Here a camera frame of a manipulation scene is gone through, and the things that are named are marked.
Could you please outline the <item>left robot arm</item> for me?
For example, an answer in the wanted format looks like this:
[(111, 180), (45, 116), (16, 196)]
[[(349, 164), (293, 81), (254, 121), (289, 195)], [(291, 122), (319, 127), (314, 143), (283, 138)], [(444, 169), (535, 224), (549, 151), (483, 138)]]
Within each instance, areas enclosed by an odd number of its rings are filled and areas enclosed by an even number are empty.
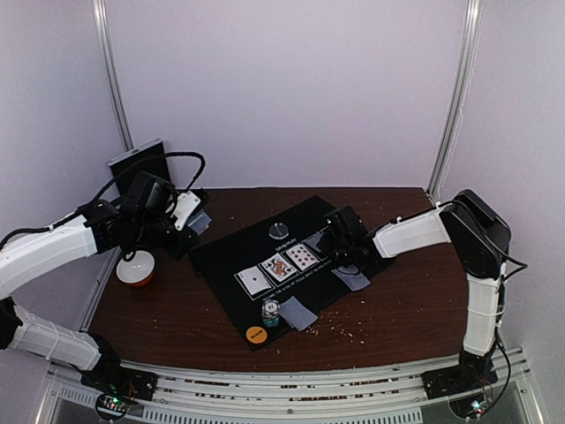
[(203, 189), (176, 189), (147, 172), (114, 201), (93, 199), (60, 221), (15, 231), (1, 243), (1, 347), (66, 362), (108, 392), (118, 392), (127, 374), (99, 337), (74, 331), (28, 312), (12, 295), (33, 280), (69, 263), (114, 248), (132, 261), (144, 250), (162, 249), (181, 259), (200, 240), (190, 225), (208, 200)]

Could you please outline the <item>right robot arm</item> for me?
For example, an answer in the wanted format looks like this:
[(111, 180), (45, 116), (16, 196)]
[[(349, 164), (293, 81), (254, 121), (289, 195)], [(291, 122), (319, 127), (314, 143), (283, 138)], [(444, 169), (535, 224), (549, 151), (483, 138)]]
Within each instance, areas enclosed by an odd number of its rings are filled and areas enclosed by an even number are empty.
[(426, 288), (423, 323), (402, 324), (394, 346), (403, 359), (431, 359), (460, 352), (453, 383), (472, 389), (486, 376), (504, 311), (504, 284), (511, 230), (472, 190), (409, 217), (368, 231), (351, 207), (327, 217), (319, 247), (353, 276), (392, 274), (394, 262), (408, 266), (418, 293)]

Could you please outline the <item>blue playing card deck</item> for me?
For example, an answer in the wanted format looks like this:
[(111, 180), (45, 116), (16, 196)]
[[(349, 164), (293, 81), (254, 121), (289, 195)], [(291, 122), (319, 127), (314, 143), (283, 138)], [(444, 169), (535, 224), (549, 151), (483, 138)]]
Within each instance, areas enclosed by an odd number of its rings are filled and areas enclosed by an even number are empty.
[(204, 210), (201, 210), (197, 215), (192, 216), (186, 225), (198, 235), (201, 235), (209, 228), (211, 222), (210, 216)]

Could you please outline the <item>dealt playing card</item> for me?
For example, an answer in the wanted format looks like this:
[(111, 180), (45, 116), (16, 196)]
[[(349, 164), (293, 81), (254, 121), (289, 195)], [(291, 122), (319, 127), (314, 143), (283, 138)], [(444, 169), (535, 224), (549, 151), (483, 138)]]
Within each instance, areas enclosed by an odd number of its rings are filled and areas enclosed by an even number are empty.
[(357, 275), (357, 268), (356, 267), (339, 267), (336, 269), (332, 269), (331, 272), (340, 278), (344, 282), (350, 281), (354, 276)]
[(298, 331), (307, 329), (318, 320), (318, 315), (305, 307), (297, 298), (291, 297), (281, 304), (280, 316)]
[(371, 284), (371, 281), (362, 273), (342, 273), (341, 279), (351, 292), (364, 290)]
[(307, 329), (318, 320), (318, 315), (301, 304), (296, 304), (290, 309), (289, 324), (298, 331)]

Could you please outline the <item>ace of diamonds card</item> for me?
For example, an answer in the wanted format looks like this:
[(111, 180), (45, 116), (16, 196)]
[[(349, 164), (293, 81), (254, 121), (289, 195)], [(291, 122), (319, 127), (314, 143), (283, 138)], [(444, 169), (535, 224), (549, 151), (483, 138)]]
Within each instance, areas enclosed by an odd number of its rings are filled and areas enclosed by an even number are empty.
[(250, 295), (256, 295), (260, 292), (270, 290), (272, 288), (270, 282), (257, 266), (243, 269), (236, 273), (236, 279), (243, 285)]

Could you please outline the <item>clear dealer button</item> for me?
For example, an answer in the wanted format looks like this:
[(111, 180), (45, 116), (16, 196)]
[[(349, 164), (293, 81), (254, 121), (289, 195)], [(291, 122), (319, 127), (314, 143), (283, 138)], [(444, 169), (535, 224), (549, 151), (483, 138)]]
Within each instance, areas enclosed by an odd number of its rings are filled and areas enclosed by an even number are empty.
[(284, 223), (273, 223), (268, 229), (269, 237), (276, 240), (286, 239), (289, 234), (289, 229)]

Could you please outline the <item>ten of diamonds card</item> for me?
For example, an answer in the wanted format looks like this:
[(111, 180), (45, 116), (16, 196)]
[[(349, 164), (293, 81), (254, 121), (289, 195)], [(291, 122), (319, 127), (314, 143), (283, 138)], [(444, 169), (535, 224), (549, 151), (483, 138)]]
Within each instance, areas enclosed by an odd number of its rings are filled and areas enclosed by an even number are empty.
[(319, 259), (304, 244), (297, 244), (288, 249), (285, 254), (300, 271), (316, 265)]

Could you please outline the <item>multicolour poker chip stack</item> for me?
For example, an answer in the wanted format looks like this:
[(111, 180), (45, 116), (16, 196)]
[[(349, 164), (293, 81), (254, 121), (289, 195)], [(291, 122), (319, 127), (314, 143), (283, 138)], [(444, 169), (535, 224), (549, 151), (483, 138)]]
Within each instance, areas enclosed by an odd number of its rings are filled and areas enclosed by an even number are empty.
[(268, 328), (278, 325), (280, 319), (281, 305), (276, 299), (266, 299), (261, 306), (261, 319)]

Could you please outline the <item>orange big blind button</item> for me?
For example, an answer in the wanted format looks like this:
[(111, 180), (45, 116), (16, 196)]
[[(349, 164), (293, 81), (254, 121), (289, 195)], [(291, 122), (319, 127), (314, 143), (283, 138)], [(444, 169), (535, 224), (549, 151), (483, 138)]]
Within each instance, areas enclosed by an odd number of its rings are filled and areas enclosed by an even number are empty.
[(261, 345), (267, 341), (268, 333), (261, 326), (252, 326), (246, 330), (245, 338), (253, 345)]

